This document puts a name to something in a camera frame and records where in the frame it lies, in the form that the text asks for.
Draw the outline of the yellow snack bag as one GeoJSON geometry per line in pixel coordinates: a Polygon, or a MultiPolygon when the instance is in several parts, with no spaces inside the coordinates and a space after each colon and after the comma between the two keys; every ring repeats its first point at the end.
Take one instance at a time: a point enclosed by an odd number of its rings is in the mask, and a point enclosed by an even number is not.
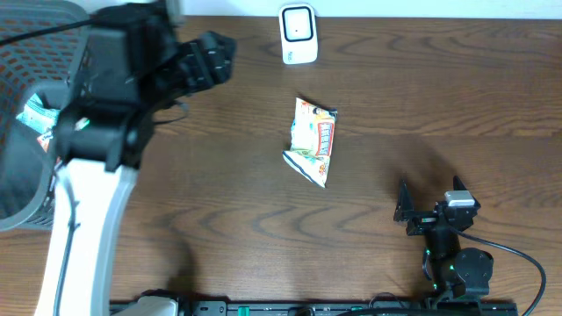
{"type": "Polygon", "coordinates": [[[297,97],[291,126],[291,145],[282,152],[285,162],[311,183],[326,188],[334,145],[336,109],[297,97]]]}

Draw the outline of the teal snack packet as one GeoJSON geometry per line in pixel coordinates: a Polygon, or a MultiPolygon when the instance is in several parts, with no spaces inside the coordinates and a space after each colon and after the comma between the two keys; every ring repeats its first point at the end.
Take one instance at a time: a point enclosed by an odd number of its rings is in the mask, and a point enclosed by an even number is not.
{"type": "Polygon", "coordinates": [[[22,124],[32,128],[39,134],[44,134],[56,125],[60,111],[46,108],[37,94],[33,94],[26,102],[22,112],[16,119],[22,124]]]}

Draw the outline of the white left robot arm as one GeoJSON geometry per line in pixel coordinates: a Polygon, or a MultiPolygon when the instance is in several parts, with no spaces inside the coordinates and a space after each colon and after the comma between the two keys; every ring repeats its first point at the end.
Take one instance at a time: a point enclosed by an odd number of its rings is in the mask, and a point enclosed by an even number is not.
{"type": "Polygon", "coordinates": [[[61,162],[38,315],[106,315],[119,226],[154,114],[227,82],[236,43],[216,32],[181,42],[163,1],[107,7],[88,21],[85,87],[59,114],[61,162]]]}

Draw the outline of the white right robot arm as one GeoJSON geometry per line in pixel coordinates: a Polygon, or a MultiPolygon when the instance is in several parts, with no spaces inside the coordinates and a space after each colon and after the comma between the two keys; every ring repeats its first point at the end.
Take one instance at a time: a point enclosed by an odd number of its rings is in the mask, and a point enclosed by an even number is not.
{"type": "Polygon", "coordinates": [[[416,211],[405,181],[400,181],[393,220],[407,224],[408,236],[425,240],[422,268],[446,300],[481,298],[489,294],[494,259],[486,251],[462,248],[458,236],[473,225],[480,203],[458,176],[430,211],[416,211]]]}

